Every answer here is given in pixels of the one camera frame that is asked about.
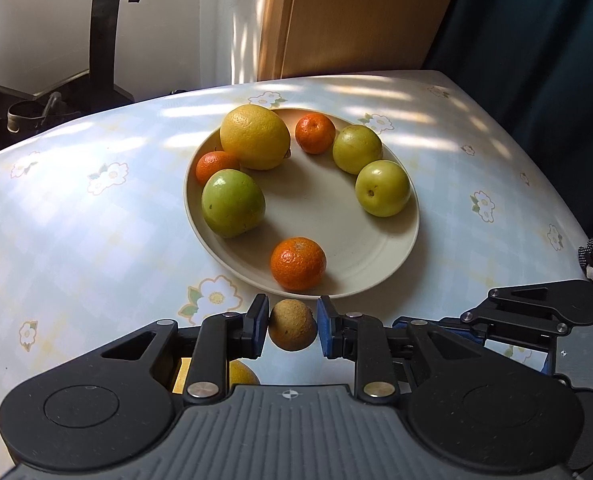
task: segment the dark curtain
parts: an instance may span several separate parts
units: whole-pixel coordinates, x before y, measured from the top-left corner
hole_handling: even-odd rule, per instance
[[[424,68],[501,124],[593,237],[593,0],[452,0]]]

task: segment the white wall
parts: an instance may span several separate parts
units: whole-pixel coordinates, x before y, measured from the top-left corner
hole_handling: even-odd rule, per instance
[[[122,0],[115,81],[138,100],[256,76],[264,0]],[[92,0],[0,0],[0,84],[37,92],[88,66]]]

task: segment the metal screw head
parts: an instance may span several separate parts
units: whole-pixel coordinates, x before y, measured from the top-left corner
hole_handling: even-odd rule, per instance
[[[368,383],[363,387],[363,392],[370,397],[387,397],[395,392],[395,387],[384,381]]]
[[[214,383],[209,383],[208,381],[192,383],[188,386],[188,393],[192,397],[205,399],[206,397],[215,396],[218,393],[218,386]]]

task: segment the yellow-green fruit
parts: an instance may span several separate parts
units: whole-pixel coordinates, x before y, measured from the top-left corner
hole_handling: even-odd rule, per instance
[[[396,215],[410,199],[405,170],[391,160],[375,160],[361,170],[354,186],[359,203],[374,216]]]
[[[294,352],[317,338],[317,322],[303,301],[283,300],[270,312],[268,333],[276,346]]]
[[[334,163],[347,173],[359,174],[370,162],[379,160],[382,155],[381,139],[363,124],[346,126],[334,139]]]
[[[243,171],[221,170],[210,177],[201,194],[203,218],[216,234],[233,238],[254,229],[265,215],[265,197]]]
[[[259,105],[242,105],[223,119],[221,146],[244,168],[271,170],[289,156],[290,133],[276,113]]]
[[[172,389],[173,394],[183,393],[183,385],[185,384],[185,378],[190,370],[191,362],[191,357],[181,358],[179,373],[177,374]],[[260,382],[255,373],[246,365],[240,361],[230,361],[230,387],[232,387],[233,384],[260,384]]]

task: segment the blue gripper pad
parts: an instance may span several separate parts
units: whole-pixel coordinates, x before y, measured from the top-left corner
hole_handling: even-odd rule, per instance
[[[321,341],[323,356],[330,357],[333,353],[333,327],[321,298],[317,300],[317,327],[319,330],[319,340]]]
[[[268,319],[270,317],[270,300],[266,296],[263,299],[259,315],[254,319],[254,330],[252,332],[252,347],[254,354],[260,357],[265,343],[265,335],[268,332]]]

